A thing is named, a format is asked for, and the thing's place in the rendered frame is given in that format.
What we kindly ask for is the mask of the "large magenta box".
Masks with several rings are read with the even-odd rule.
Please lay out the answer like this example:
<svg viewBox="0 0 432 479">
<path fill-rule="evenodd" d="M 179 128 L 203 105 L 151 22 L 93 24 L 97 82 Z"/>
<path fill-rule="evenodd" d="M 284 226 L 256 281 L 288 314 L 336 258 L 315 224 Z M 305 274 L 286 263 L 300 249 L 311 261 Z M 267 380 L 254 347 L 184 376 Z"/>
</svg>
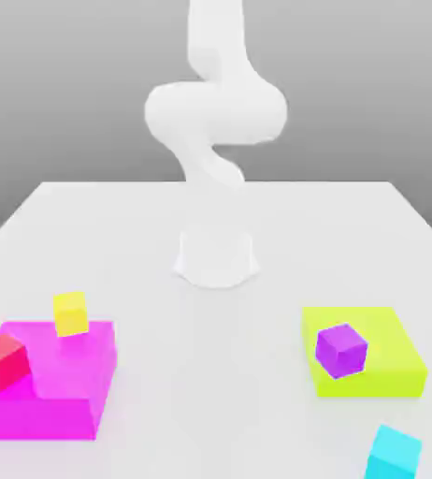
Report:
<svg viewBox="0 0 432 479">
<path fill-rule="evenodd" d="M 0 440 L 93 440 L 117 364 L 114 327 L 58 337 L 51 322 L 5 322 L 22 342 L 31 372 L 0 392 Z"/>
</svg>

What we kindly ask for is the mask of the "small purple cube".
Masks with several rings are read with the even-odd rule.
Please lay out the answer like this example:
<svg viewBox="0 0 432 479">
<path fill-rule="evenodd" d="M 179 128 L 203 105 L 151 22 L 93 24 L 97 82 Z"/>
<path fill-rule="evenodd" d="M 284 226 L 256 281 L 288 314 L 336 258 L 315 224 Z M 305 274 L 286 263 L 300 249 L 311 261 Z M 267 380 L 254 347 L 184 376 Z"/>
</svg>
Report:
<svg viewBox="0 0 432 479">
<path fill-rule="evenodd" d="M 367 349 L 367 341 L 345 323 L 318 332 L 315 357 L 333 379 L 340 379 L 364 369 Z"/>
</svg>

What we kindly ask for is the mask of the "small red cube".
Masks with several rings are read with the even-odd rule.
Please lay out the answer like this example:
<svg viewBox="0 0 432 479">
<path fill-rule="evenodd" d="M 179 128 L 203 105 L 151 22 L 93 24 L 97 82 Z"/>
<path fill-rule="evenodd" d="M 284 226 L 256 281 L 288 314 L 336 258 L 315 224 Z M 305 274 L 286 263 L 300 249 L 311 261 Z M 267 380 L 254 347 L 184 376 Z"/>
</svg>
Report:
<svg viewBox="0 0 432 479">
<path fill-rule="evenodd" d="M 25 345 L 8 334 L 0 334 L 0 392 L 30 372 Z"/>
</svg>

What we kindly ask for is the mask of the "large lime yellow box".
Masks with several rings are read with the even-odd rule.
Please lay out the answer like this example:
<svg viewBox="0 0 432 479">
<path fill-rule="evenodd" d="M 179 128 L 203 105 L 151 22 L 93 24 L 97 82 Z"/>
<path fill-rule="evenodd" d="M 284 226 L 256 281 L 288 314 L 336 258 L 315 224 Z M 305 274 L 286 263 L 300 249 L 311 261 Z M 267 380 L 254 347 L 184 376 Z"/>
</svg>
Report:
<svg viewBox="0 0 432 479">
<path fill-rule="evenodd" d="M 333 379 L 315 357 L 320 330 L 350 324 L 368 343 L 364 369 Z M 320 398 L 419 398 L 427 367 L 390 307 L 305 307 L 301 330 Z"/>
</svg>

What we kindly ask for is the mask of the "small yellow cube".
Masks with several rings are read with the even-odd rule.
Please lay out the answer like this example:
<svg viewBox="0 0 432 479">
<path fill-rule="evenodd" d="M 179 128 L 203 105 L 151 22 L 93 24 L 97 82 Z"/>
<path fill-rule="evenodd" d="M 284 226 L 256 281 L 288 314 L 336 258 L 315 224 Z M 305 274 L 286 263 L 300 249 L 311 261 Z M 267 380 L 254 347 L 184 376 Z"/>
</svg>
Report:
<svg viewBox="0 0 432 479">
<path fill-rule="evenodd" d="M 67 292 L 53 297 L 54 324 L 58 337 L 87 333 L 89 320 L 83 292 Z"/>
</svg>

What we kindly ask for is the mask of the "small cyan cube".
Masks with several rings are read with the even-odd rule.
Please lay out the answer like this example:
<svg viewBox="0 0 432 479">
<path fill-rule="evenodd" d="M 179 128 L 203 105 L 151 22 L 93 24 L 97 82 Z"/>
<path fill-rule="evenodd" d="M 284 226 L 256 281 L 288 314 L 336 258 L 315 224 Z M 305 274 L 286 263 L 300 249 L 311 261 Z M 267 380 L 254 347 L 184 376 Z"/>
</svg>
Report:
<svg viewBox="0 0 432 479">
<path fill-rule="evenodd" d="M 364 479 L 415 479 L 422 441 L 381 425 L 372 444 Z"/>
</svg>

